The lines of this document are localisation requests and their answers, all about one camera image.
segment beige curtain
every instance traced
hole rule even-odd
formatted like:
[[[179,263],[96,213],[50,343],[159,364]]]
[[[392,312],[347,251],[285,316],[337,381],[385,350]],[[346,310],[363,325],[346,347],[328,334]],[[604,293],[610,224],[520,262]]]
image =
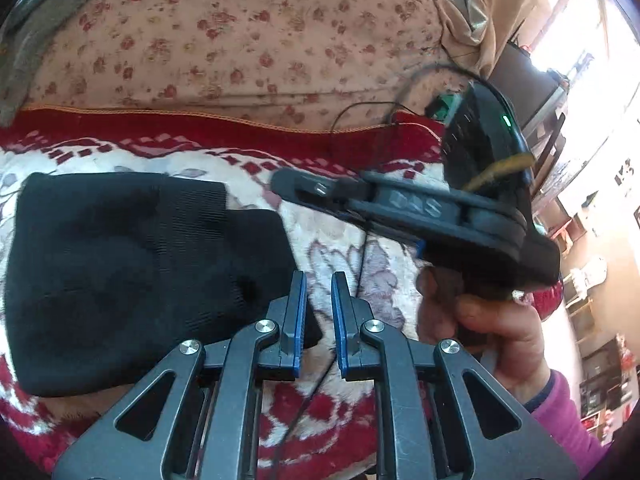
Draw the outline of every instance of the beige curtain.
[[[444,25],[442,45],[456,63],[489,75],[531,0],[465,0],[468,19],[452,0],[435,0]]]

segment metal pivot screw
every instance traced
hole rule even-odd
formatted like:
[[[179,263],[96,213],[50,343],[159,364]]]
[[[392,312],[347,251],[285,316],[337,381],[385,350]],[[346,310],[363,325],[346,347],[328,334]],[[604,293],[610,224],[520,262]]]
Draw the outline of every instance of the metal pivot screw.
[[[324,184],[316,184],[315,192],[320,196],[326,196],[326,186]]]
[[[453,339],[445,339],[440,342],[440,348],[445,354],[457,354],[460,352],[460,343]]]
[[[180,352],[185,355],[195,354],[198,350],[200,350],[200,343],[198,343],[195,339],[187,339],[187,341],[183,341],[180,343]]]
[[[275,328],[276,324],[271,319],[261,319],[255,324],[255,329],[263,334],[272,332]]]
[[[369,319],[365,321],[364,328],[369,332],[377,333],[382,332],[385,329],[385,324],[379,319]]]

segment black wire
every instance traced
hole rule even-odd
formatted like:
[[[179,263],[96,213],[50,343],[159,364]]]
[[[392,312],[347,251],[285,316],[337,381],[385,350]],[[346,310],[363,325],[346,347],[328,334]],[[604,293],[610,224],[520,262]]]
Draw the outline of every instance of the black wire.
[[[334,119],[333,124],[331,125],[331,128],[329,129],[330,135],[333,135],[335,133],[335,127],[338,125],[338,121],[340,121],[340,119],[342,118],[342,116],[345,113],[347,113],[352,108],[355,108],[356,106],[361,106],[361,105],[392,105],[392,108],[391,108],[392,110],[395,110],[396,108],[403,108],[404,110],[407,110],[408,112],[412,113],[413,115],[417,115],[413,110],[411,110],[411,108],[408,108],[408,107],[404,106],[403,104],[397,103],[395,101],[361,101],[359,103],[352,103],[349,106],[347,106],[346,108],[344,108],[336,116],[336,118]],[[332,161],[335,162],[335,157],[334,157],[334,139],[333,138],[330,139],[330,143],[329,143],[329,160],[332,160]]]
[[[369,231],[365,230],[364,240],[362,241],[362,253],[360,254],[360,270],[358,272],[358,281],[356,282],[356,291],[355,291],[356,298],[359,297],[360,295],[360,284],[362,282],[362,269],[364,269],[364,257],[365,257],[365,252],[367,251],[368,240],[369,240]],[[316,396],[316,393],[318,393],[318,391],[320,390],[320,387],[324,383],[324,380],[329,375],[329,371],[337,361],[335,351],[333,351],[332,353],[334,357],[331,359],[331,362],[329,363],[327,368],[325,368],[324,372],[322,372],[322,375],[314,385],[314,389],[311,390],[311,393],[309,393],[308,396],[305,397],[305,400],[302,401],[302,404],[300,404],[300,407],[298,408],[296,415],[293,417],[293,420],[289,423],[289,426],[287,427],[287,431],[285,431],[284,436],[282,437],[282,440],[278,443],[278,446],[276,447],[276,451],[273,453],[273,459],[271,459],[270,480],[278,480],[278,472],[280,470],[280,464],[282,463],[285,444],[289,439],[289,437],[291,436],[291,434],[293,433],[293,430],[296,429],[298,423],[300,422],[300,419],[305,414],[306,410],[308,410],[309,406],[311,405],[311,401],[314,399],[314,397]]]
[[[334,133],[335,127],[338,124],[338,121],[340,121],[340,119],[342,118],[342,116],[352,108],[355,108],[356,106],[360,106],[360,105],[393,105],[393,107],[391,108],[392,110],[395,110],[396,108],[403,108],[404,110],[411,112],[413,115],[417,115],[417,113],[411,110],[411,108],[408,108],[396,101],[362,101],[359,103],[352,103],[349,106],[347,106],[344,110],[342,110],[335,118],[334,123],[331,125],[331,129],[329,129],[329,131],[331,133]]]
[[[474,81],[477,81],[482,86],[487,88],[498,99],[498,101],[504,108],[505,113],[507,113],[510,116],[509,119],[511,121],[512,129],[516,128],[518,123],[516,122],[516,119],[515,119],[515,113],[513,111],[513,107],[511,107],[510,102],[508,102],[507,99],[505,99],[504,95],[502,95],[502,93],[494,85],[489,83],[484,77],[476,74],[475,72],[472,72],[471,70],[462,68],[461,66],[454,65],[454,64],[431,63],[431,64],[423,65],[420,68],[416,69],[411,74],[411,76],[409,77],[408,81],[404,84],[404,86],[402,86],[398,94],[396,94],[396,99],[393,101],[393,103],[397,105],[402,101],[404,101],[407,98],[407,96],[410,94],[411,90],[415,87],[416,83],[420,81],[420,79],[422,79],[429,72],[433,72],[434,70],[439,70],[439,69],[449,70],[450,72],[455,72],[457,74],[466,76],[469,79],[473,79]],[[387,112],[385,116],[385,122],[387,124],[389,124],[395,109],[396,107],[394,106]]]
[[[282,456],[284,454],[284,445],[289,439],[289,437],[291,436],[291,433],[293,433],[293,430],[296,429],[296,426],[300,422],[302,415],[305,414],[306,410],[311,405],[311,401],[316,396],[316,393],[318,393],[318,390],[320,390],[320,386],[322,386],[322,383],[324,383],[324,380],[329,375],[329,371],[331,370],[331,368],[334,367],[334,364],[336,362],[335,351],[333,352],[333,354],[334,354],[334,357],[331,359],[331,362],[329,363],[328,367],[325,368],[324,372],[318,379],[318,382],[314,385],[314,389],[311,390],[311,393],[308,394],[305,400],[302,401],[302,404],[300,404],[300,407],[298,408],[296,415],[293,417],[293,420],[290,422],[289,427],[287,428],[287,431],[282,437],[282,440],[278,443],[278,447],[276,448],[276,451],[273,453],[273,459],[271,460],[271,474],[270,474],[271,480],[278,480],[278,471],[280,469],[280,464],[282,463]]]
[[[335,132],[335,127],[338,124],[338,121],[340,121],[340,118],[345,113],[347,113],[348,110],[360,105],[393,105],[392,111],[395,110],[396,108],[403,108],[404,110],[407,110],[413,115],[417,115],[413,110],[411,110],[411,108],[408,108],[396,101],[362,101],[359,103],[353,103],[347,106],[344,110],[342,110],[335,118],[334,123],[331,125],[331,129],[329,130],[330,133],[332,134]],[[364,238],[362,241],[361,254],[360,254],[360,269],[358,270],[358,279],[356,282],[356,290],[354,294],[356,298],[360,296],[360,285],[362,284],[362,273],[364,270],[364,261],[365,261],[365,256],[367,252],[368,241],[369,241],[369,229],[368,229],[368,226],[365,226]],[[313,401],[314,397],[320,390],[320,387],[324,383],[324,380],[329,375],[329,371],[331,371],[331,368],[334,366],[335,362],[337,361],[335,350],[332,353],[333,353],[333,358],[331,359],[331,362],[329,363],[327,368],[325,368],[324,372],[322,372],[322,375],[314,385],[313,389],[311,390],[311,393],[309,393],[308,396],[305,397],[305,400],[302,401],[302,404],[300,404],[300,407],[298,408],[296,415],[293,417],[293,420],[289,423],[289,426],[287,427],[287,431],[285,431],[284,436],[278,443],[276,450],[273,453],[273,459],[271,459],[270,480],[278,480],[278,472],[280,471],[280,465],[282,464],[282,457],[284,455],[285,444],[287,443],[287,440],[289,439],[293,431],[298,426],[298,423],[300,422],[300,419],[302,418],[302,416],[305,414],[306,410],[308,410],[309,406],[311,405],[311,402]]]

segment black knit hat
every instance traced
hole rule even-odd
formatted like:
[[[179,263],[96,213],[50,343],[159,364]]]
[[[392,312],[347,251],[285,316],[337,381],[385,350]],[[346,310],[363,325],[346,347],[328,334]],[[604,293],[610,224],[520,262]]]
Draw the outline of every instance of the black knit hat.
[[[32,174],[5,289],[21,388],[68,396],[133,383],[180,341],[231,337],[286,296],[277,213],[227,211],[220,183],[151,173]],[[321,332],[306,315],[305,343]]]

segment white and red patterned blanket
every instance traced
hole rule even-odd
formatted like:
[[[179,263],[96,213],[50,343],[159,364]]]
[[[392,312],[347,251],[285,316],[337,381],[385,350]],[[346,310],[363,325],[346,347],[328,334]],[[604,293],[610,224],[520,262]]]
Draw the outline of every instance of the white and red patterned blanket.
[[[429,131],[429,127],[437,129],[439,125],[421,126],[415,124],[415,118],[406,122],[413,125],[401,126],[404,129],[395,132],[393,142],[388,143],[385,171],[398,178],[439,181],[439,148]],[[309,297],[324,337],[317,347],[305,352],[300,380],[265,386],[258,476],[266,478],[275,446],[327,366],[329,350],[334,346],[331,275],[343,270],[353,288],[363,241],[362,232],[353,226],[282,202],[269,190],[270,176],[283,166],[322,174],[351,173],[346,169],[348,161],[361,164],[363,154],[372,150],[372,139],[381,132],[379,128],[366,128],[328,136],[198,115],[22,112],[10,130],[0,130],[0,276],[6,270],[20,186],[35,171],[146,171],[214,180],[226,184],[230,207],[277,210],[296,261],[307,273]],[[331,162],[331,155],[344,163]],[[417,266],[406,248],[370,237],[361,295],[376,317],[402,328],[410,337],[415,337],[419,302],[414,287],[416,273]],[[52,471],[60,454],[118,394],[54,402],[25,394],[12,368],[3,306],[0,308],[0,415],[42,469]],[[84,415],[64,415],[74,410]],[[349,479],[374,463],[375,450],[372,383],[347,383],[334,368],[286,445],[280,477]]]

